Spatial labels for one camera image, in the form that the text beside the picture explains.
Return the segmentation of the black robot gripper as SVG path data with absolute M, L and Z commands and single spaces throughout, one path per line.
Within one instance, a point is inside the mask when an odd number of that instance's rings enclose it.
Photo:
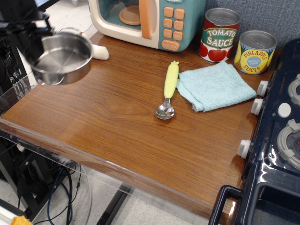
M 2 0 L 0 2 L 0 35 L 18 35 L 18 49 L 34 64 L 44 53 L 41 36 L 52 35 L 49 16 L 40 11 L 34 0 Z

